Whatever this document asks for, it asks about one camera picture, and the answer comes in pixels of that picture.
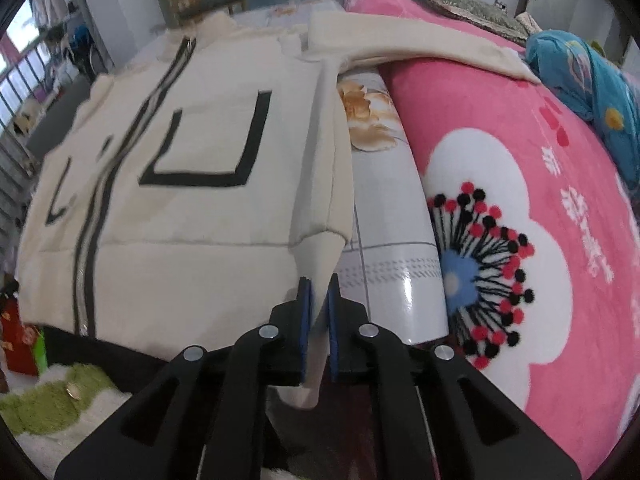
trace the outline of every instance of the black dot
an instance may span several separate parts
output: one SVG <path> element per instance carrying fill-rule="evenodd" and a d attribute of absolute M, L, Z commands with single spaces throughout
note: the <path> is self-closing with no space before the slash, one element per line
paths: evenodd
<path fill-rule="evenodd" d="M 447 197 L 444 196 L 442 193 L 438 194 L 435 196 L 435 198 L 433 199 L 433 205 L 435 207 L 442 207 L 444 206 L 444 203 L 447 201 Z"/>
<path fill-rule="evenodd" d="M 494 359 L 500 353 L 500 347 L 498 345 L 494 345 L 489 343 L 484 347 L 484 355 L 489 359 Z"/>
<path fill-rule="evenodd" d="M 463 224 L 471 224 L 474 216 L 471 214 L 471 211 L 467 211 L 466 209 L 460 213 L 460 222 Z"/>
<path fill-rule="evenodd" d="M 466 193 L 460 193 L 458 195 L 458 205 L 460 207 L 465 207 L 471 203 L 471 197 Z"/>
<path fill-rule="evenodd" d="M 478 354 L 478 343 L 476 343 L 473 339 L 469 341 L 465 341 L 462 345 L 462 349 L 465 352 L 465 355 L 477 355 Z"/>
<path fill-rule="evenodd" d="M 511 347 L 516 346 L 520 342 L 520 334 L 517 332 L 511 332 L 507 336 L 507 344 Z"/>
<path fill-rule="evenodd" d="M 486 229 L 493 229 L 495 227 L 495 218 L 492 216 L 485 216 L 482 219 L 482 224 Z"/>
<path fill-rule="evenodd" d="M 513 324 L 513 314 L 511 312 L 508 314 L 501 314 L 500 321 L 504 326 L 511 326 Z"/>

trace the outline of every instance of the bed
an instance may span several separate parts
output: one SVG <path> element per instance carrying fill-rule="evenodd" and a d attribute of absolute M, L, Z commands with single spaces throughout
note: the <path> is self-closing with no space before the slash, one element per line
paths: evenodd
<path fill-rule="evenodd" d="M 411 0 L 345 7 L 522 52 Z M 543 86 L 446 60 L 381 72 L 431 211 L 458 351 L 588 478 L 640 400 L 640 236 L 615 166 Z"/>

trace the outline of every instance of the red dot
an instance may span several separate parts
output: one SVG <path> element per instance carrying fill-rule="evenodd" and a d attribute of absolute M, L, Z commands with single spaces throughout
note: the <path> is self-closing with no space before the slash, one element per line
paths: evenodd
<path fill-rule="evenodd" d="M 560 121 L 558 121 L 558 118 L 546 106 L 540 107 L 540 115 L 542 115 L 542 117 L 552 130 L 555 130 L 558 126 L 560 126 Z"/>
<path fill-rule="evenodd" d="M 474 211 L 479 215 L 481 215 L 482 213 L 486 213 L 486 204 L 484 202 L 476 202 Z"/>
<path fill-rule="evenodd" d="M 482 236 L 482 233 L 484 233 L 484 229 L 480 224 L 472 224 L 469 228 L 469 233 L 471 233 L 473 237 L 479 238 Z"/>
<path fill-rule="evenodd" d="M 502 217 L 502 211 L 500 210 L 500 208 L 497 205 L 492 205 L 489 208 L 489 215 L 491 215 L 496 220 L 498 220 L 498 219 L 500 219 Z"/>
<path fill-rule="evenodd" d="M 471 337 L 476 341 L 483 341 L 489 335 L 489 331 L 485 326 L 475 326 L 471 329 Z"/>
<path fill-rule="evenodd" d="M 556 132 L 556 139 L 558 140 L 558 145 L 562 148 L 566 148 L 569 145 L 569 136 L 566 134 L 566 130 L 562 126 L 560 126 Z"/>
<path fill-rule="evenodd" d="M 500 330 L 500 332 L 495 332 L 494 335 L 491 336 L 491 342 L 494 345 L 504 345 L 507 342 L 507 335 Z"/>
<path fill-rule="evenodd" d="M 474 366 L 478 369 L 478 370 L 484 370 L 485 368 L 487 368 L 489 365 L 489 358 L 481 355 L 480 357 L 476 358 L 476 360 L 474 361 Z"/>
<path fill-rule="evenodd" d="M 545 95 L 545 101 L 546 101 L 546 104 L 548 104 L 548 105 L 549 105 L 549 107 L 550 107 L 550 108 L 551 108 L 551 109 L 552 109 L 556 114 L 558 114 L 558 115 L 562 115 L 562 110 L 561 110 L 561 109 L 560 109 L 560 107 L 559 107 L 559 106 L 554 102 L 554 100 L 553 100 L 551 97 L 549 97 L 549 96 L 546 96 L 546 95 Z"/>
<path fill-rule="evenodd" d="M 508 314 L 511 312 L 511 301 L 509 300 L 502 300 L 500 302 L 500 312 L 503 314 Z"/>
<path fill-rule="evenodd" d="M 524 321 L 524 311 L 521 308 L 517 308 L 513 311 L 513 322 L 516 325 L 520 325 Z"/>
<path fill-rule="evenodd" d="M 474 186 L 473 182 L 464 182 L 462 186 L 460 186 L 460 191 L 468 195 L 472 194 L 475 190 L 476 186 Z"/>
<path fill-rule="evenodd" d="M 444 209 L 447 213 L 453 213 L 457 207 L 458 202 L 452 199 L 447 200 L 447 203 L 444 205 Z"/>
<path fill-rule="evenodd" d="M 508 264 L 502 268 L 502 275 L 504 276 L 505 280 L 512 280 L 515 274 L 516 274 L 516 269 L 514 269 Z"/>

